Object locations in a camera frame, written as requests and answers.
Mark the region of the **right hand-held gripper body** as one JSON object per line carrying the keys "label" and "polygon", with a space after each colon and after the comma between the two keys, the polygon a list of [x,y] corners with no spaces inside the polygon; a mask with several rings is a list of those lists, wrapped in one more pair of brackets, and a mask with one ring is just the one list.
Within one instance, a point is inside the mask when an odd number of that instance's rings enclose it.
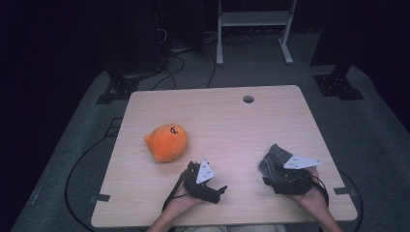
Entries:
{"label": "right hand-held gripper body", "polygon": [[285,195],[302,195],[307,193],[314,184],[308,168],[315,169],[321,163],[320,159],[293,155],[283,166],[285,180],[274,183],[275,193]]}

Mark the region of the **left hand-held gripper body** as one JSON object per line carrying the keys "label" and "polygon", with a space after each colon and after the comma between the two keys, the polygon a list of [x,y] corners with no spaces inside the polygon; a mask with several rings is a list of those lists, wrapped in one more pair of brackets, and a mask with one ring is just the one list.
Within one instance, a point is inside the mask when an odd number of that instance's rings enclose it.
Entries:
{"label": "left hand-held gripper body", "polygon": [[184,188],[194,198],[218,204],[220,194],[216,189],[207,186],[207,183],[215,177],[215,172],[205,159],[199,163],[200,169],[197,173],[186,171]]}

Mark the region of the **black stand base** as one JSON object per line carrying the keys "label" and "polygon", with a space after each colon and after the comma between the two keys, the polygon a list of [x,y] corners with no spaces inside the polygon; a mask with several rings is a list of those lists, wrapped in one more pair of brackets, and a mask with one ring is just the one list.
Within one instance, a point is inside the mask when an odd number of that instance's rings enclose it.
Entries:
{"label": "black stand base", "polygon": [[362,100],[364,97],[347,79],[351,65],[337,64],[329,74],[315,74],[313,79],[323,97],[338,97],[343,101]]}
{"label": "black stand base", "polygon": [[97,104],[110,104],[114,101],[127,101],[136,91],[139,81],[123,76],[111,77],[103,94],[99,95]]}

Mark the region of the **grey fluffy cloth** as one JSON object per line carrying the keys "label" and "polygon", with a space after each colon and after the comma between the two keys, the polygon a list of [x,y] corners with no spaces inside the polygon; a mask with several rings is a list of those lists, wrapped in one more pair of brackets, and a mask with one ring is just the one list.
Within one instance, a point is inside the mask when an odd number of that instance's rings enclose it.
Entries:
{"label": "grey fluffy cloth", "polygon": [[284,173],[277,172],[274,165],[283,167],[291,158],[291,153],[280,148],[278,144],[274,144],[261,162],[259,162],[258,169],[263,177],[269,178],[274,182],[283,182],[285,180]]}

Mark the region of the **person's left hand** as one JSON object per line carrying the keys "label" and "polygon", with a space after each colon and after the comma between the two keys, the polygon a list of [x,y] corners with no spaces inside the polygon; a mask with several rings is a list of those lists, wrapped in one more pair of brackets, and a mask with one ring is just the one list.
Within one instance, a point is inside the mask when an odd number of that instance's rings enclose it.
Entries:
{"label": "person's left hand", "polygon": [[194,198],[190,196],[184,188],[179,188],[167,204],[164,211],[177,217],[201,203],[203,203],[203,200]]}

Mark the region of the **person's right hand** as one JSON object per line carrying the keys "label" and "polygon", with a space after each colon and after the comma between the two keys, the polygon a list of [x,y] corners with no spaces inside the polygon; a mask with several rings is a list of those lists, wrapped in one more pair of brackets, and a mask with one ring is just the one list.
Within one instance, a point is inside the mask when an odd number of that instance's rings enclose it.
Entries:
{"label": "person's right hand", "polygon": [[289,195],[289,198],[317,221],[323,220],[329,213],[325,197],[317,187],[311,187],[302,195]]}

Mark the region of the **white metal table frame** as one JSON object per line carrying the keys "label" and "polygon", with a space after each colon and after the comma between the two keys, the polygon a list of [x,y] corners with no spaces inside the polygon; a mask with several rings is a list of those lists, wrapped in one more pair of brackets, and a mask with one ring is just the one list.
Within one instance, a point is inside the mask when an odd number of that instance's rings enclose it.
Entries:
{"label": "white metal table frame", "polygon": [[233,12],[227,13],[222,10],[222,1],[218,6],[216,64],[223,65],[222,29],[226,27],[258,27],[258,26],[283,26],[284,32],[278,39],[278,44],[287,65],[294,63],[287,47],[295,9],[298,0],[291,0],[290,7],[286,11],[271,12]]}

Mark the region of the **orange plush toy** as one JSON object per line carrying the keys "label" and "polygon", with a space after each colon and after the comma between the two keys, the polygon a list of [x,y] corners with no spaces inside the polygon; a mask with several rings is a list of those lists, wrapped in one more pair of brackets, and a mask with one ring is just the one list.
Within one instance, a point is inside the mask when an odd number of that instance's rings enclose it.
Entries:
{"label": "orange plush toy", "polygon": [[145,144],[156,161],[173,161],[186,151],[189,138],[186,130],[177,124],[162,125],[144,136]]}

